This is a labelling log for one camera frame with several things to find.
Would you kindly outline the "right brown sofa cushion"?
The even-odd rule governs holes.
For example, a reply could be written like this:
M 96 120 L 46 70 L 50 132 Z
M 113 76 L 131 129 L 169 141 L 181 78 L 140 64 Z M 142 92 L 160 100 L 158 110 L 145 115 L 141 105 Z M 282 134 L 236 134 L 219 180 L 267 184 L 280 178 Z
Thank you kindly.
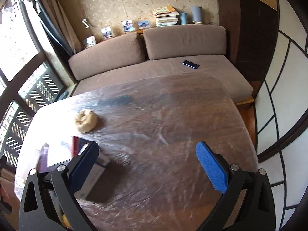
M 227 51 L 227 31 L 222 26 L 186 24 L 151 28 L 143 36 L 150 60 L 225 55 Z

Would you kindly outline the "beige paper ball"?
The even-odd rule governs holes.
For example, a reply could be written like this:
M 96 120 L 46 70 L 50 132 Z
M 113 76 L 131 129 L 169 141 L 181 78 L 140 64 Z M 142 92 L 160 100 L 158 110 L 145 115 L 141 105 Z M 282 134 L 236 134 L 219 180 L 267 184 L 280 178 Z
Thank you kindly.
M 75 116 L 74 122 L 77 131 L 84 134 L 95 128 L 98 122 L 98 116 L 94 113 L 94 111 L 85 109 Z

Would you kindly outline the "photo frame far left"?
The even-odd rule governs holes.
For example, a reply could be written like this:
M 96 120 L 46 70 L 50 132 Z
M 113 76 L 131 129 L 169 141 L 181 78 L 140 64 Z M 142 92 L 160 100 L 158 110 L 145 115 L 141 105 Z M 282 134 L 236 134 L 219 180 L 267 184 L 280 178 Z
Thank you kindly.
M 91 35 L 83 40 L 83 46 L 85 49 L 95 46 L 96 44 L 97 43 L 94 35 Z

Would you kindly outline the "wall lamp fixture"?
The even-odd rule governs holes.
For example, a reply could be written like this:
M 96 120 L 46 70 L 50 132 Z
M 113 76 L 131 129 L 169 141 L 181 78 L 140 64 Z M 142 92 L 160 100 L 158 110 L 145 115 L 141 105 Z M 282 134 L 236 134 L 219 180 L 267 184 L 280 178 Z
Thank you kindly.
M 85 28 L 88 29 L 89 28 L 89 25 L 87 23 L 87 20 L 86 19 L 82 19 L 82 23 L 84 24 Z

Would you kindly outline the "stack of books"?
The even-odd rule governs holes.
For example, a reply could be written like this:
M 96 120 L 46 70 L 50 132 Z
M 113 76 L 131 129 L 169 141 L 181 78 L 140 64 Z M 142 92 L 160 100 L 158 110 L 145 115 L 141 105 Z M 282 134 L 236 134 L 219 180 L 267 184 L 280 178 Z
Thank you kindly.
M 153 10 L 156 27 L 168 27 L 178 24 L 180 13 L 172 6 L 161 7 Z

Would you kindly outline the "photo frame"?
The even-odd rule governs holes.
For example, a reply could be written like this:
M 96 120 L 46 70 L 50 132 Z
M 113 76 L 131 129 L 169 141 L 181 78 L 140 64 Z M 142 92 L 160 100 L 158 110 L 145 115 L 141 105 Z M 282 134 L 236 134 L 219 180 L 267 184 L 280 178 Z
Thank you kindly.
M 91 35 L 83 40 L 83 46 L 85 49 L 95 46 L 96 44 L 97 43 L 94 35 Z
M 134 27 L 133 21 L 131 19 L 130 20 L 122 21 L 122 27 L 123 27 L 125 33 L 134 32 L 135 31 L 135 27 Z
M 103 40 L 113 38 L 112 29 L 111 29 L 110 26 L 102 28 L 101 33 L 102 33 L 102 36 L 103 36 Z
M 139 30 L 150 28 L 150 22 L 148 20 L 137 22 Z

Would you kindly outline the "brown sofa cushion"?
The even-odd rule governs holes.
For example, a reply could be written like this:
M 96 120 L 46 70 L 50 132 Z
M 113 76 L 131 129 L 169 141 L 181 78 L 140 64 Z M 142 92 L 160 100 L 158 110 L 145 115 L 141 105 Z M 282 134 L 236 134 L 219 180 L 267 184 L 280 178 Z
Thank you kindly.
M 222 26 L 186 24 L 151 28 L 143 36 L 150 60 L 225 55 L 227 51 L 227 31 Z
M 138 33 L 132 32 L 100 42 L 75 55 L 69 66 L 76 80 L 92 77 L 145 61 L 144 49 Z

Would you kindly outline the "dark wooden cabinet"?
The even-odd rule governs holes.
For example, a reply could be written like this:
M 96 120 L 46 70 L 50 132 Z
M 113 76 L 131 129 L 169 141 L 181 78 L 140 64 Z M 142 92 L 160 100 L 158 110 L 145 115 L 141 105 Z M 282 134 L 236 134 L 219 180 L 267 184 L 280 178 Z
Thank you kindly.
M 228 60 L 247 81 L 263 81 L 278 36 L 278 12 L 260 0 L 218 0 Z

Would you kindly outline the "grey cylindrical speaker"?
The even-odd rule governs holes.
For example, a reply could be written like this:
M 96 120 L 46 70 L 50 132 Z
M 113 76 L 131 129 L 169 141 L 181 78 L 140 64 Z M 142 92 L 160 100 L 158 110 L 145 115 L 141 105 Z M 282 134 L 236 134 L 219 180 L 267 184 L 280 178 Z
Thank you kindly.
M 194 24 L 202 24 L 203 23 L 203 15 L 202 15 L 202 8 L 199 6 L 192 6 L 192 22 Z

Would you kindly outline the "white blue medicine box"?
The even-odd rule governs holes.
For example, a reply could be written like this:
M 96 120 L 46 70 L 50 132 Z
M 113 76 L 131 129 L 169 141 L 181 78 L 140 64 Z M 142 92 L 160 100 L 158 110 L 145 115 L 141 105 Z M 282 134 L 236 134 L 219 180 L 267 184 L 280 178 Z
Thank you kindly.
M 77 199 L 85 199 L 110 163 L 94 141 L 73 136 L 74 158 L 69 163 L 69 191 Z

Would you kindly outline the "black smartphone on sofa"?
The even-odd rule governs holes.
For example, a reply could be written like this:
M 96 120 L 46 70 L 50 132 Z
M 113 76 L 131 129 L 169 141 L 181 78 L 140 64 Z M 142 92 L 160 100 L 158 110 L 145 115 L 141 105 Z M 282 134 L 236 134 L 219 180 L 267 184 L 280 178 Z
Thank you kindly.
M 199 67 L 198 64 L 195 64 L 195 63 L 190 62 L 188 60 L 185 60 L 184 62 L 182 62 L 182 64 L 187 66 L 187 67 L 193 68 L 193 69 L 197 69 Z

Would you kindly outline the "blue cylindrical container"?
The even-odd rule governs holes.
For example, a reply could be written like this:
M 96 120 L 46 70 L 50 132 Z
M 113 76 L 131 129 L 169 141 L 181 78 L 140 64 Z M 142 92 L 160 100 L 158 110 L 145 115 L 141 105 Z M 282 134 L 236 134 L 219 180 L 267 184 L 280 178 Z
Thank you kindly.
M 180 21 L 182 25 L 187 24 L 187 13 L 185 12 L 180 13 Z

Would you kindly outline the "beige curtain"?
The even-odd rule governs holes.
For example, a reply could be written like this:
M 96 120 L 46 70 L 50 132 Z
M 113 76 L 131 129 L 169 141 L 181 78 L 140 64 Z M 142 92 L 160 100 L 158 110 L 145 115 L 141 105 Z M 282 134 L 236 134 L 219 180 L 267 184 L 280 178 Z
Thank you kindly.
M 41 12 L 46 18 L 48 30 L 65 49 L 68 55 L 72 56 L 81 51 L 81 43 L 74 32 L 59 0 L 38 0 Z

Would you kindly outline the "left brown sofa cushion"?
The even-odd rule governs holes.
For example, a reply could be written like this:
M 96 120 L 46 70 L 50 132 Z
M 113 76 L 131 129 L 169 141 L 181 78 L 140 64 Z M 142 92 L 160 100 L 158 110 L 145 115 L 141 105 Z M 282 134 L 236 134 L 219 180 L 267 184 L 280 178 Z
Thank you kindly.
M 100 42 L 75 55 L 69 66 L 76 80 L 92 77 L 145 61 L 144 49 L 138 33 L 132 32 Z

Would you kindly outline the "clear plastic table cover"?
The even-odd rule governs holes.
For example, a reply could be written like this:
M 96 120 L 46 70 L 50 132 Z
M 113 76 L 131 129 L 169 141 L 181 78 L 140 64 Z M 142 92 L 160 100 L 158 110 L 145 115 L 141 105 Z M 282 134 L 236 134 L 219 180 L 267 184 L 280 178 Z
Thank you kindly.
M 205 141 L 229 163 L 257 170 L 255 148 L 238 109 L 215 77 L 177 74 L 72 96 L 39 109 L 15 175 L 21 197 L 44 144 L 79 133 L 84 109 L 99 116 L 95 141 L 110 163 L 80 205 L 98 230 L 196 230 L 220 197 L 200 165 Z

